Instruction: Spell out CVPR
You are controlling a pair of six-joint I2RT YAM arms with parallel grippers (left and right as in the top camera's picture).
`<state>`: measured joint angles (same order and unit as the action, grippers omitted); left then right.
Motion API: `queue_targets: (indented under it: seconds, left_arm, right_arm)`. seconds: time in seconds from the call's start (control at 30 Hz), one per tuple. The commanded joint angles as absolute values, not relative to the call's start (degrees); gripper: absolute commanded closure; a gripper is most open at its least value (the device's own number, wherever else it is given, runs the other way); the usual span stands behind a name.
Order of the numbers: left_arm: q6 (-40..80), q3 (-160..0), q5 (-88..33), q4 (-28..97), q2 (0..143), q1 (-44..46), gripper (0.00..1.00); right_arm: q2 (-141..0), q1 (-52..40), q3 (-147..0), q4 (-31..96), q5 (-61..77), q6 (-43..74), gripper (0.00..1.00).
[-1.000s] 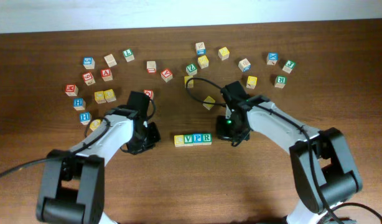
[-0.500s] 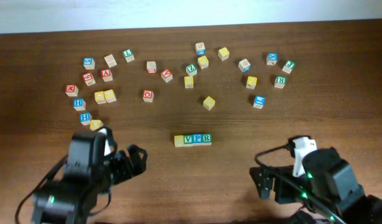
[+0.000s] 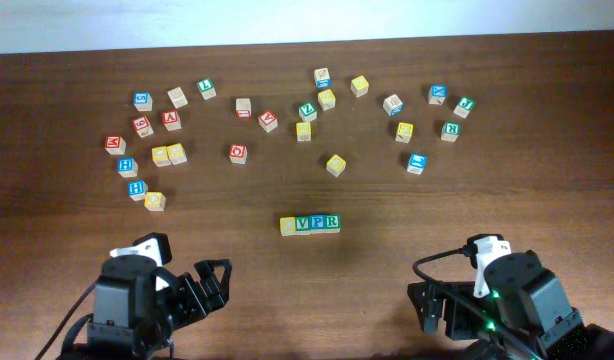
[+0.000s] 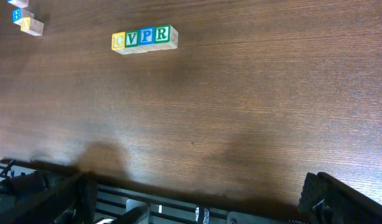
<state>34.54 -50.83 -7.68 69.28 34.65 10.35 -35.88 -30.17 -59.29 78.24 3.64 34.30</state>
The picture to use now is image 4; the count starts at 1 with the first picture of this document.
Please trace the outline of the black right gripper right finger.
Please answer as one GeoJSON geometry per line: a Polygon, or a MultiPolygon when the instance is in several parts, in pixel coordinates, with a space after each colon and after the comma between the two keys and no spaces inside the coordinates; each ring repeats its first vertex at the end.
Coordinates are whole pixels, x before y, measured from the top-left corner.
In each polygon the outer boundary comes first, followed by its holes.
{"type": "Polygon", "coordinates": [[[307,173],[298,212],[318,224],[382,224],[382,205],[325,172],[307,173]]]}

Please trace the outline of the blue P letter block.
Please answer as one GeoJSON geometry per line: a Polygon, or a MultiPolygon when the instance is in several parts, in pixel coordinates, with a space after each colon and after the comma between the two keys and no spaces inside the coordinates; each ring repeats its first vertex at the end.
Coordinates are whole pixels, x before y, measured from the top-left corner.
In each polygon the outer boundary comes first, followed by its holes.
{"type": "Polygon", "coordinates": [[[139,29],[139,46],[146,51],[156,50],[154,45],[155,27],[144,27],[139,29]]]}

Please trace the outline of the yellow C letter block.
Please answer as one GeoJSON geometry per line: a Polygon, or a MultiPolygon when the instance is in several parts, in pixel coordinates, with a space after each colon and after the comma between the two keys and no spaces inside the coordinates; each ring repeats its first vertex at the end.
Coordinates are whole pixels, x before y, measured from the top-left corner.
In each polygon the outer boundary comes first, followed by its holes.
{"type": "Polygon", "coordinates": [[[114,33],[111,39],[111,49],[121,55],[126,53],[125,34],[125,32],[114,33]]]}

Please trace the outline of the green V letter block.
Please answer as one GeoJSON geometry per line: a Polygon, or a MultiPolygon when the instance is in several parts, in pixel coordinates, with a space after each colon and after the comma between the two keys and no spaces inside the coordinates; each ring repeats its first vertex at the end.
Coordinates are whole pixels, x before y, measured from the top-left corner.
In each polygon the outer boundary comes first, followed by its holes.
{"type": "Polygon", "coordinates": [[[125,49],[130,54],[146,53],[147,50],[139,45],[139,31],[129,30],[125,33],[125,49]]]}

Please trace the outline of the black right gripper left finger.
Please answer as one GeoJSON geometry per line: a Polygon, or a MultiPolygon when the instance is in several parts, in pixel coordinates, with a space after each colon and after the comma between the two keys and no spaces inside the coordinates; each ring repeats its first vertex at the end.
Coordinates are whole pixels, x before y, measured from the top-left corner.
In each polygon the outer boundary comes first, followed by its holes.
{"type": "Polygon", "coordinates": [[[0,223],[93,223],[95,175],[33,172],[0,181],[0,223]]]}

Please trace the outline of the green R letter block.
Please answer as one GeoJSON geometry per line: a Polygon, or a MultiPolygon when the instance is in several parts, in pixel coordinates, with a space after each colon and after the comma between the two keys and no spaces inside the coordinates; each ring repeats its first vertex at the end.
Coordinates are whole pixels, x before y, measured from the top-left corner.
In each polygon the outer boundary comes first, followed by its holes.
{"type": "Polygon", "coordinates": [[[179,42],[178,31],[170,24],[156,26],[154,45],[158,50],[176,49],[179,42]]]}

